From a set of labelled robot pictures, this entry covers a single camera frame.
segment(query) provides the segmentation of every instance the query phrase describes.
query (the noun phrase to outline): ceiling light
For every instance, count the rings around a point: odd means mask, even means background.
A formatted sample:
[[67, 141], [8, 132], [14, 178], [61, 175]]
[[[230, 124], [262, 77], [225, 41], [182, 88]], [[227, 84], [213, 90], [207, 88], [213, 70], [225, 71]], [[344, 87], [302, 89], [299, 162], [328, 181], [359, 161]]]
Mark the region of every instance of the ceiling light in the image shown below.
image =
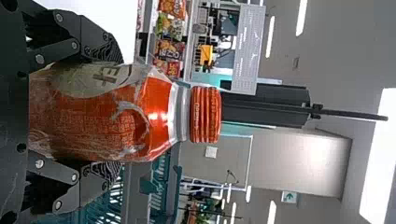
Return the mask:
[[296, 36], [299, 36], [300, 34], [303, 33], [307, 5], [308, 5], [308, 0], [300, 0], [300, 7], [298, 9], [298, 17], [297, 17]]
[[251, 186], [247, 186], [247, 195], [246, 195], [247, 203], [250, 203], [250, 194], [251, 194]]
[[387, 122], [377, 122], [361, 195], [360, 214], [372, 224], [384, 223], [395, 172], [396, 150], [396, 89], [384, 89], [378, 114], [389, 117]]
[[229, 203], [231, 200], [231, 190], [232, 190], [232, 184], [229, 184], [227, 191], [227, 203]]
[[267, 49], [265, 50], [265, 58], [269, 58], [271, 55], [272, 40], [273, 40], [273, 36], [274, 36], [274, 26], [275, 26], [275, 16], [272, 16], [270, 19], [270, 28], [269, 28], [269, 32], [268, 32]]
[[267, 224], [274, 224], [275, 216], [276, 216], [276, 203], [274, 203], [274, 201], [271, 201]]
[[236, 203], [233, 203], [233, 211], [231, 212], [230, 224], [233, 224], [235, 222], [235, 213], [236, 213]]

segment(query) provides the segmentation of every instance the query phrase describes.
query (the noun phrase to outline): black metal rod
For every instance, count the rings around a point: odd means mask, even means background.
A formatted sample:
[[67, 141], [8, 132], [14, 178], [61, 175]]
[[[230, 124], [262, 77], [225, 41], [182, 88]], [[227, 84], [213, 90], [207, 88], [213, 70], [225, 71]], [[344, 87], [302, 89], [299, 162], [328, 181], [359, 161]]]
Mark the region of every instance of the black metal rod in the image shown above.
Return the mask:
[[289, 112], [311, 114], [311, 115], [336, 116], [336, 117], [343, 117], [348, 119], [388, 121], [388, 117], [381, 115], [343, 111], [343, 110], [316, 109], [312, 107], [302, 107], [295, 105], [276, 105], [276, 104], [268, 104], [263, 102], [250, 102], [250, 101], [241, 102], [240, 100], [229, 100], [229, 99], [224, 99], [223, 104], [229, 107], [239, 107], [246, 109], [289, 111]]

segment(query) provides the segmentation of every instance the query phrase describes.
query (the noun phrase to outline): white ceiling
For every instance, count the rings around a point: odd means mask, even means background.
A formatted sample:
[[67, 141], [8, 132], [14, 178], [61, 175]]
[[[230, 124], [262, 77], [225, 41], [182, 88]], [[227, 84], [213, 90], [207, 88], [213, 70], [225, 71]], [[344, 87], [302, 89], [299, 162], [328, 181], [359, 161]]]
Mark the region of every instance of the white ceiling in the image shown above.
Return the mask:
[[[325, 107], [377, 112], [382, 89], [396, 87], [396, 1], [308, 0], [299, 37], [295, 37], [299, 1], [266, 4], [276, 25], [272, 55], [262, 57], [260, 77], [305, 85], [313, 102]], [[300, 57], [299, 69], [292, 71], [295, 57]], [[317, 126], [354, 140], [340, 223], [368, 223], [359, 207], [375, 125], [325, 118]]]

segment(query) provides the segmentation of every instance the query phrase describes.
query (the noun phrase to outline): sign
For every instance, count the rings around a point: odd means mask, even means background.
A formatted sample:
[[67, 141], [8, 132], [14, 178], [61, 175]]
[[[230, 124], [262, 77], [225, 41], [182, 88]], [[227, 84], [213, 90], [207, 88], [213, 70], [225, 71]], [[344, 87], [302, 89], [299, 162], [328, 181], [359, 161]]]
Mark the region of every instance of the sign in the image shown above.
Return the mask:
[[215, 159], [217, 155], [218, 149], [216, 147], [206, 147], [206, 157]]
[[297, 192], [283, 191], [281, 202], [282, 203], [297, 203], [297, 197], [298, 197]]

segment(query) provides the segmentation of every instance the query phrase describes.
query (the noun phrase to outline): white wall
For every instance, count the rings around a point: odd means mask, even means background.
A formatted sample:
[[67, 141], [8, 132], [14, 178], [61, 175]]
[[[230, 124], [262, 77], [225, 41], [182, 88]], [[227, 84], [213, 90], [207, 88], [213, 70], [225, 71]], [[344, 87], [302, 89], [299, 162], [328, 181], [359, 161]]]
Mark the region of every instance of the white wall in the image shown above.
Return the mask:
[[319, 130], [231, 124], [222, 124], [221, 131], [253, 135], [248, 175], [252, 187], [342, 197], [350, 139]]
[[[274, 7], [269, 13], [276, 16], [276, 26], [271, 58], [262, 57], [261, 77], [305, 85], [312, 100], [326, 107], [371, 113], [382, 89], [396, 87], [396, 1], [308, 0], [298, 38], [299, 1], [268, 0], [267, 6]], [[292, 71], [297, 56], [300, 66]], [[353, 139], [339, 223], [367, 223], [359, 206], [375, 125], [325, 118], [317, 126]]]

